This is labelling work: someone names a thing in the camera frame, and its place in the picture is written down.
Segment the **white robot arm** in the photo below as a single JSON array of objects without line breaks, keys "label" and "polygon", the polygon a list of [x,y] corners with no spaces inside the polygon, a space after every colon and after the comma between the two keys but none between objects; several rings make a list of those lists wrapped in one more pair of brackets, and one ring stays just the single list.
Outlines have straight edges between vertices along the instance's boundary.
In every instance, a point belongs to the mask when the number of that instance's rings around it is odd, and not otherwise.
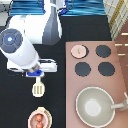
[{"label": "white robot arm", "polygon": [[42,59],[34,44],[55,45],[62,36],[59,9],[64,0],[11,0],[5,30],[0,32],[0,51],[8,59],[7,69],[27,77],[56,72],[53,59]]}]

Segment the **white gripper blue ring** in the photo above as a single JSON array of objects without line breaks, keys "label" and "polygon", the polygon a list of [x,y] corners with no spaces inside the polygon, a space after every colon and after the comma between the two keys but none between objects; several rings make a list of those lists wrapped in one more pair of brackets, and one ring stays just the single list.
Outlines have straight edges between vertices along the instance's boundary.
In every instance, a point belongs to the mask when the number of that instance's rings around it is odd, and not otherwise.
[{"label": "white gripper blue ring", "polygon": [[7,61],[8,74],[22,77],[43,77],[45,73],[57,72],[57,63],[53,59],[39,59],[40,68],[34,72],[24,71],[10,60]]}]

